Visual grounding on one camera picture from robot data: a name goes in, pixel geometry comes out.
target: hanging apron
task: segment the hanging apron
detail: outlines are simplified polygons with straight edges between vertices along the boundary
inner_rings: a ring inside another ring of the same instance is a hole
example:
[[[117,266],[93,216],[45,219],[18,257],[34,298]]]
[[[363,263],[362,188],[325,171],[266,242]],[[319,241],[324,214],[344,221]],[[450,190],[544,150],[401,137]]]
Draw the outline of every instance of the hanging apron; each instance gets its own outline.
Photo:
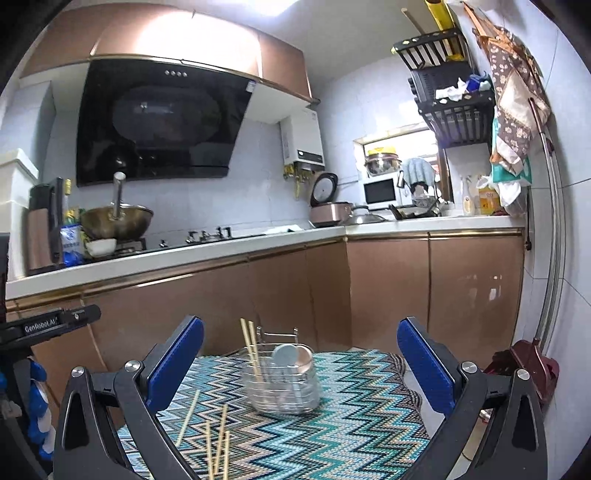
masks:
[[[532,138],[538,133],[529,98],[533,98],[538,108],[542,126],[551,114],[540,72],[526,46],[512,33],[487,18],[477,17],[465,2],[464,9],[475,26],[473,32],[478,45],[491,63],[499,120],[491,163],[517,176],[523,171]]]

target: wok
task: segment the wok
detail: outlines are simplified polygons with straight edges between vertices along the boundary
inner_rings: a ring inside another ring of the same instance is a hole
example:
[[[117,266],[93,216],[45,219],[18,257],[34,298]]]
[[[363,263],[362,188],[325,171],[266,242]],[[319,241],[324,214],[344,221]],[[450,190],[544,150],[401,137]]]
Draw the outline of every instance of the wok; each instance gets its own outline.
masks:
[[[115,238],[118,242],[138,240],[150,226],[154,212],[140,205],[121,203],[125,174],[113,178],[113,202],[110,206],[87,210],[80,217],[82,229],[92,240]]]

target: copper cabinet door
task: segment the copper cabinet door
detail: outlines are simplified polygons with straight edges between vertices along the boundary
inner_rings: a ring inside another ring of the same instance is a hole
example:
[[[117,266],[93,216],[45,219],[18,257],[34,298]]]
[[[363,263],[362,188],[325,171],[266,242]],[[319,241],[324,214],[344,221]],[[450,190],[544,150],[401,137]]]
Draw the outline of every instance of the copper cabinet door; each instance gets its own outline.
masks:
[[[511,346],[523,259],[520,236],[431,240],[428,332],[460,362],[486,368]]]
[[[263,329],[268,333],[292,333],[296,327],[299,341],[316,350],[306,252],[260,258],[248,267],[252,301]]]
[[[195,14],[187,34],[183,60],[260,76],[258,32],[221,18]]]
[[[165,5],[121,4],[94,56],[140,55],[181,60],[192,12]]]
[[[427,240],[353,241],[347,244],[347,256],[353,346],[399,353],[399,322],[414,316],[427,324]]]
[[[88,61],[104,30],[123,9],[121,4],[106,4],[60,13],[49,25],[21,77]]]
[[[80,306],[79,300],[62,301],[46,307],[22,310],[20,315],[25,318],[50,310],[77,309]],[[83,366],[93,372],[106,371],[105,364],[93,340],[92,326],[95,324],[96,322],[31,348],[35,360],[47,371],[47,385],[57,406],[61,405],[61,399],[74,367]],[[52,410],[52,419],[55,424],[57,417],[53,418],[54,413]]]
[[[223,355],[244,346],[241,316],[254,316],[246,266],[234,265],[90,297],[102,317],[93,327],[110,371],[142,360],[187,315],[205,323],[202,353]]]
[[[265,33],[259,33],[262,78],[288,92],[311,98],[306,61],[301,50]]]
[[[318,351],[347,351],[351,339],[350,276],[344,242],[306,250]]]

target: red dustpan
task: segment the red dustpan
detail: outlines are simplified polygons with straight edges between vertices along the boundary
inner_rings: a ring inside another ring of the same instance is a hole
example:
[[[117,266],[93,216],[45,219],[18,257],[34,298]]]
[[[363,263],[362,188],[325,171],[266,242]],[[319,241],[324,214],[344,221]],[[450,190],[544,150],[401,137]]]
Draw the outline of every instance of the red dustpan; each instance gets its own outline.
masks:
[[[487,374],[512,375],[519,368],[525,368],[534,381],[542,406],[548,404],[558,381],[558,362],[540,353],[540,340],[520,340],[508,350],[497,352],[492,363],[484,370]]]

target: towel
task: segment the towel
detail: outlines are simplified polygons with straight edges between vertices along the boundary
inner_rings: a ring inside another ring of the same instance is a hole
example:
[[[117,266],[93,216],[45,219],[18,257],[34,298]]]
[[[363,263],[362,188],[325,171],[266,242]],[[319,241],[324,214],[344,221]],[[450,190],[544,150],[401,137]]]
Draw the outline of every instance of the towel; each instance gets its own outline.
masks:
[[[425,192],[435,185],[435,170],[424,158],[409,158],[402,162],[404,181],[409,186],[411,193],[417,185],[421,185]]]

